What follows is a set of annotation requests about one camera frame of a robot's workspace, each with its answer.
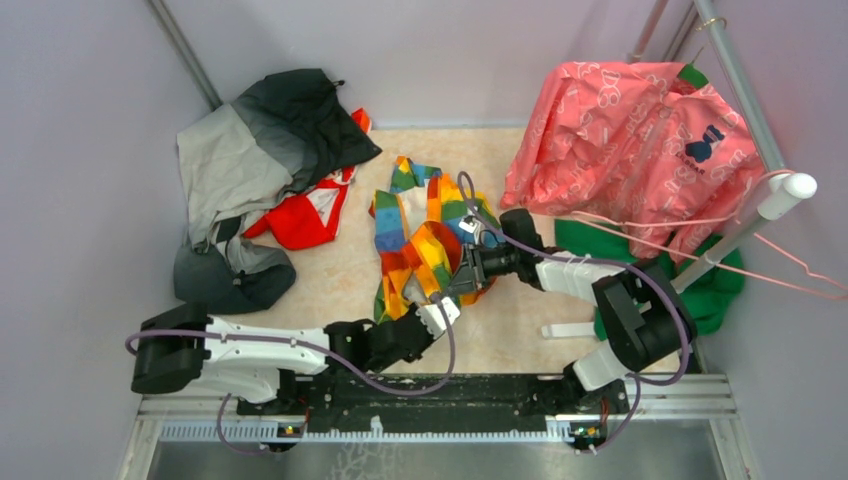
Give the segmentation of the rainbow striped jacket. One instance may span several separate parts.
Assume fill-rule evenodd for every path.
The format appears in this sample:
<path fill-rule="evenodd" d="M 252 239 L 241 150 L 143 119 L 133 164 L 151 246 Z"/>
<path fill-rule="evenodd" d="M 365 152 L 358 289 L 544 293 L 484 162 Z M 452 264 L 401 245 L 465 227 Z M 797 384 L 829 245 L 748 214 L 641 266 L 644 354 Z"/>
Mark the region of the rainbow striped jacket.
<path fill-rule="evenodd" d="M 460 226 L 470 215 L 464 192 L 438 167 L 399 156 L 389 187 L 373 194 L 369 215 L 381 283 L 374 300 L 378 323 L 400 319 L 416 302 L 409 291 L 419 285 L 424 297 L 445 293 L 457 270 L 462 247 L 480 237 Z"/>

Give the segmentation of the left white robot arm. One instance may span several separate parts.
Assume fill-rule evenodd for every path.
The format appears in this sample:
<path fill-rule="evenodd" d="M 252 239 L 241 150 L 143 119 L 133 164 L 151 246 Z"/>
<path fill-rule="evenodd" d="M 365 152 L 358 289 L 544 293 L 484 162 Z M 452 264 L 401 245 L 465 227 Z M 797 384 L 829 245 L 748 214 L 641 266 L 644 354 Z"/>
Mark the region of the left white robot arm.
<path fill-rule="evenodd" d="M 452 332 L 459 311 L 449 299 L 414 305 L 397 320 L 362 319 L 323 328 L 253 327 L 183 304 L 144 321 L 125 346 L 134 355 L 131 390 L 173 394 L 192 386 L 292 411 L 300 388 L 283 377 L 317 376 L 333 368 L 356 375 L 413 362 Z"/>

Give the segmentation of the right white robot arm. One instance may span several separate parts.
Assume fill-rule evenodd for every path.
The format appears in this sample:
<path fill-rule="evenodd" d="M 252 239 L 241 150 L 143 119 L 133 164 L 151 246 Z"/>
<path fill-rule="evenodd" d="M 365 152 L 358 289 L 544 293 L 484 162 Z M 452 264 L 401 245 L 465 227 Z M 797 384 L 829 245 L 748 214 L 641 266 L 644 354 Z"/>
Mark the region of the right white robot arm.
<path fill-rule="evenodd" d="M 515 274 L 540 291 L 593 305 L 606 338 L 564 369 L 563 398 L 569 408 L 588 412 L 607 385 L 675 352 L 689 354 L 697 335 L 694 321 L 656 261 L 628 264 L 547 248 L 525 209 L 503 213 L 500 224 L 501 242 L 463 246 L 459 266 L 443 292 L 459 297 Z"/>

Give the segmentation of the grey black jacket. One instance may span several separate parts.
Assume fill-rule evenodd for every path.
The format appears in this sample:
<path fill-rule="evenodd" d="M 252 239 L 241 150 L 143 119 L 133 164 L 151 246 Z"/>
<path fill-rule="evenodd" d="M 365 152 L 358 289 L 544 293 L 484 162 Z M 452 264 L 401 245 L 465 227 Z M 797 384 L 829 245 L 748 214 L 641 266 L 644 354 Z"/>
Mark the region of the grey black jacket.
<path fill-rule="evenodd" d="M 244 239 L 247 225 L 281 202 L 287 170 L 260 149 L 236 105 L 261 108 L 306 141 L 327 172 L 368 162 L 380 153 L 341 105 L 338 83 L 320 69 L 276 73 L 254 83 L 177 137 L 188 207 L 187 236 L 173 267 L 175 296 L 213 314 L 271 308 L 295 283 L 288 250 L 268 233 Z"/>

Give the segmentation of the pink patterned jacket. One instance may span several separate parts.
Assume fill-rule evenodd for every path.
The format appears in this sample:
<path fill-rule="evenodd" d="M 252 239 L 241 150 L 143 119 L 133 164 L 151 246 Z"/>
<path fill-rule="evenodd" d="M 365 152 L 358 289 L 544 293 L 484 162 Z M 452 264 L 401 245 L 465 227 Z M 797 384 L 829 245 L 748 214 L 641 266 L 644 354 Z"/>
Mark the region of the pink patterned jacket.
<path fill-rule="evenodd" d="M 566 62 L 545 78 L 500 205 L 618 222 L 638 258 L 682 261 L 765 169 L 743 117 L 680 63 Z"/>

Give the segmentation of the red white garment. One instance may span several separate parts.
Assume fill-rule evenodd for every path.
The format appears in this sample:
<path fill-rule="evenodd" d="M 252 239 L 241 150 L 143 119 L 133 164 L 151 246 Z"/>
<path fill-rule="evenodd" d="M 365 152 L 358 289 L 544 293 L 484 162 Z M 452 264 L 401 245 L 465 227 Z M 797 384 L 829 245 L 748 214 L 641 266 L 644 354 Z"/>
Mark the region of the red white garment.
<path fill-rule="evenodd" d="M 268 233 L 288 250 L 304 250 L 336 239 L 356 168 L 342 167 L 315 180 L 324 170 L 306 141 L 288 131 L 281 119 L 261 108 L 234 107 L 257 146 L 282 165 L 291 177 L 281 202 L 249 223 L 240 236 L 256 239 Z"/>

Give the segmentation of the green garment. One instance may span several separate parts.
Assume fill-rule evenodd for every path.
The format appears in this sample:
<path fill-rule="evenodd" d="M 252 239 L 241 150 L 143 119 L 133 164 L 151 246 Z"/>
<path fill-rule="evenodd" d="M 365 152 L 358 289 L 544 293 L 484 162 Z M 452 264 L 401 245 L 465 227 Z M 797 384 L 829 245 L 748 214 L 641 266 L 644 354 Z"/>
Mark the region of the green garment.
<path fill-rule="evenodd" d="M 694 91 L 694 87 L 704 87 L 708 84 L 706 77 L 691 64 L 684 64 L 682 70 L 682 78 L 675 81 L 682 83 L 684 91 L 686 89 Z M 614 234 L 621 233 L 620 229 L 609 224 L 597 226 L 608 228 L 610 231 L 596 229 L 592 224 L 586 225 L 575 220 L 555 220 L 556 245 L 578 256 L 591 255 L 627 263 L 638 260 L 631 255 L 629 240 Z M 711 234 L 694 253 L 705 253 L 721 239 L 721 235 Z M 672 278 L 679 276 L 680 270 L 692 263 L 691 259 L 687 259 L 678 265 L 668 252 L 661 252 L 656 260 L 663 272 Z M 721 265 L 742 269 L 744 263 L 739 250 L 733 250 Z M 699 333 L 709 335 L 718 331 L 731 303 L 740 295 L 744 286 L 743 275 L 724 269 L 714 269 L 681 293 L 681 299 L 695 320 Z M 579 336 L 594 336 L 599 340 L 605 340 L 607 335 L 599 311 L 595 312 L 591 324 L 591 333 L 579 334 Z"/>

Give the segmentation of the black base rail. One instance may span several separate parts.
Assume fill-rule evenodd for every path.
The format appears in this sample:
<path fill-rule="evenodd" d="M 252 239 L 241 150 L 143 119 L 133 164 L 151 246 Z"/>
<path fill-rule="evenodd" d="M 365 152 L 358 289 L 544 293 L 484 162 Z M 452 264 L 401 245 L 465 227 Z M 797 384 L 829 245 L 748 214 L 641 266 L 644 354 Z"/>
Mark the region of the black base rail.
<path fill-rule="evenodd" d="M 434 375 L 388 375 L 396 396 L 347 372 L 311 377 L 285 374 L 276 398 L 263 404 L 238 402 L 244 416 L 291 415 L 306 420 L 309 433 L 363 433 L 373 418 L 391 434 L 539 433 L 550 417 L 575 414 L 598 418 L 630 408 L 625 385 L 617 380 L 585 394 L 560 375 L 458 374 L 439 390 L 417 392 L 436 382 Z"/>

